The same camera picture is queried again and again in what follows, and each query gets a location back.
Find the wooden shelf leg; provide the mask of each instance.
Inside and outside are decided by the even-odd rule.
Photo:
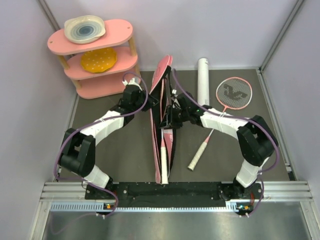
[[[136,65],[134,66],[134,71],[137,75],[141,77],[139,63],[136,63]]]
[[[137,49],[136,49],[136,44],[135,44],[135,39],[134,36],[132,36],[129,39],[129,47],[130,47],[130,52],[131,52],[131,56],[136,56],[137,55]]]
[[[79,80],[72,80],[73,85],[75,86],[76,89],[80,89],[81,88],[81,84]]]
[[[61,65],[62,65],[62,67],[64,68],[64,69],[69,69],[70,68],[70,66],[69,66],[69,64],[67,63],[67,61],[66,61],[66,59],[65,59],[65,57],[64,56],[61,56],[61,55],[57,55],[57,57],[58,57],[58,59],[59,59],[59,62],[61,63]]]

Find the white racket grip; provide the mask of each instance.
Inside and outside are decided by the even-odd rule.
[[[161,183],[168,184],[167,149],[161,147]]]
[[[192,161],[190,162],[188,169],[190,169],[191,171],[193,171],[199,161],[199,159],[201,158],[201,155],[204,153],[206,147],[207,147],[207,143],[204,141],[201,146],[199,147],[198,151],[196,152],[196,154],[194,155]]]

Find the gray floor mat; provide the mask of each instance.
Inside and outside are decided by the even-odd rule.
[[[141,73],[148,87],[151,86],[153,72]],[[178,71],[178,79],[184,89],[197,99],[197,71]],[[242,110],[227,110],[227,113],[243,117],[262,116],[270,128],[272,121],[259,83],[256,70],[211,70],[209,71],[210,105],[219,111],[223,107],[216,99],[216,88],[229,77],[241,77],[250,82],[253,90],[251,103]],[[73,127],[88,124],[113,107],[121,94],[97,99],[79,99]],[[188,164],[210,130],[190,123],[184,123],[177,130],[176,152],[170,182],[211,182],[232,181],[241,168],[243,157],[238,141],[218,131],[213,132],[208,146],[194,171],[187,169]],[[96,164],[116,182],[154,182],[155,167],[151,137],[149,112],[136,114],[124,128],[113,132],[96,148]],[[273,155],[265,167],[275,161]],[[72,176],[62,170],[62,176]],[[263,174],[265,181],[288,181],[289,177],[283,159],[272,171]]]

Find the badminton racket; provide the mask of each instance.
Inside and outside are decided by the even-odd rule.
[[[244,109],[251,102],[252,94],[253,91],[250,83],[243,78],[234,76],[223,80],[215,91],[216,99],[222,106],[224,106],[224,109],[220,116],[223,117],[224,112],[227,109]],[[193,171],[195,169],[200,157],[202,156],[208,145],[213,131],[214,130],[212,129],[208,137],[204,140],[204,142],[201,144],[200,148],[194,155],[192,161],[187,167],[189,170]]]

